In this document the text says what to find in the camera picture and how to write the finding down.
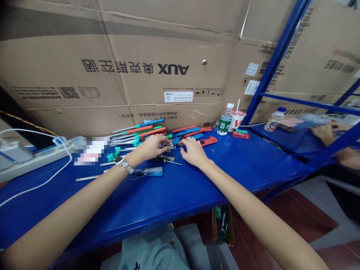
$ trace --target white label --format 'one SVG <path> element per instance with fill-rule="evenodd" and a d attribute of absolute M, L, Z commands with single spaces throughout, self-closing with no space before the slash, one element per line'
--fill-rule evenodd
<path fill-rule="evenodd" d="M 256 90 L 258 89 L 259 84 L 260 84 L 259 81 L 250 80 L 244 94 L 253 96 Z"/>
<path fill-rule="evenodd" d="M 258 64 L 250 63 L 249 66 L 247 67 L 247 71 L 245 72 L 245 74 L 255 76 L 258 68 L 259 68 Z"/>
<path fill-rule="evenodd" d="M 193 94 L 193 91 L 164 92 L 165 102 L 191 102 Z"/>
<path fill-rule="evenodd" d="M 360 69 L 355 73 L 354 77 L 355 78 L 360 78 Z"/>

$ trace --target bottle cap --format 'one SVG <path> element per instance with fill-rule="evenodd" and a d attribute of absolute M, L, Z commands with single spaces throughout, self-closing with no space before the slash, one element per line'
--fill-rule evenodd
<path fill-rule="evenodd" d="M 277 108 L 277 111 L 284 113 L 284 112 L 286 112 L 286 108 L 285 107 L 279 107 L 279 108 Z"/>

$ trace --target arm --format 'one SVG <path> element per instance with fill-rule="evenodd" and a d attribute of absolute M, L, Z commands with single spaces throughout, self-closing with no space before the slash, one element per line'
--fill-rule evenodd
<path fill-rule="evenodd" d="M 183 158 L 202 170 L 220 189 L 282 269 L 328 269 L 304 239 L 257 197 L 208 159 L 200 142 L 186 138 L 180 143 L 187 149 L 187 152 L 180 150 Z"/>
<path fill-rule="evenodd" d="M 163 135 L 152 135 L 125 159 L 135 168 L 169 147 Z M 127 177 L 123 166 L 115 165 L 93 180 L 24 234 L 2 254 L 5 269 L 48 269 L 83 229 L 116 187 Z"/>
<path fill-rule="evenodd" d="M 325 147 L 328 147 L 336 140 L 332 132 L 348 131 L 351 128 L 352 126 L 342 123 L 329 123 L 324 126 L 312 127 L 310 130 L 322 141 Z M 350 147 L 337 152 L 335 158 L 341 165 L 345 167 L 360 170 L 360 153 Z"/>

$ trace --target power strip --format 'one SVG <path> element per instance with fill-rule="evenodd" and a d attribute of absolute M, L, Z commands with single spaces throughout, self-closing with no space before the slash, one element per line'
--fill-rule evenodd
<path fill-rule="evenodd" d="M 67 150 L 70 154 L 74 154 L 74 139 L 68 140 L 70 143 L 67 146 Z M 45 166 L 49 163 L 57 161 L 58 159 L 69 156 L 64 148 L 58 148 L 56 145 L 41 149 L 34 152 L 33 158 L 24 163 L 14 163 L 11 167 L 3 169 L 0 171 L 0 183 L 14 179 L 20 175 L 38 169 L 42 166 Z"/>

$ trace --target human hand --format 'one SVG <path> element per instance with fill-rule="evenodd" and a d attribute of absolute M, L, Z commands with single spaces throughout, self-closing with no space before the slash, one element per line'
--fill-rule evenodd
<path fill-rule="evenodd" d="M 196 141 L 194 138 L 187 137 L 179 142 L 179 145 L 186 146 L 186 152 L 184 148 L 180 149 L 180 153 L 184 160 L 189 162 L 191 165 L 201 167 L 211 162 L 206 156 L 200 141 Z"/>
<path fill-rule="evenodd" d="M 329 125 L 323 125 L 323 126 L 310 127 L 309 129 L 316 137 L 322 138 L 326 136 L 333 137 L 331 128 L 332 127 Z"/>
<path fill-rule="evenodd" d="M 351 129 L 353 126 L 352 125 L 348 125 L 342 122 L 330 122 L 327 123 L 326 125 L 331 126 L 331 132 L 335 133 L 337 131 L 348 131 L 349 129 Z"/>
<path fill-rule="evenodd" d="M 152 159 L 161 155 L 167 151 L 170 146 L 159 148 L 159 144 L 169 144 L 169 139 L 162 134 L 154 134 L 147 138 L 142 144 L 140 144 L 134 151 L 126 155 L 126 159 L 136 159 L 136 163 L 142 163 L 145 160 Z"/>

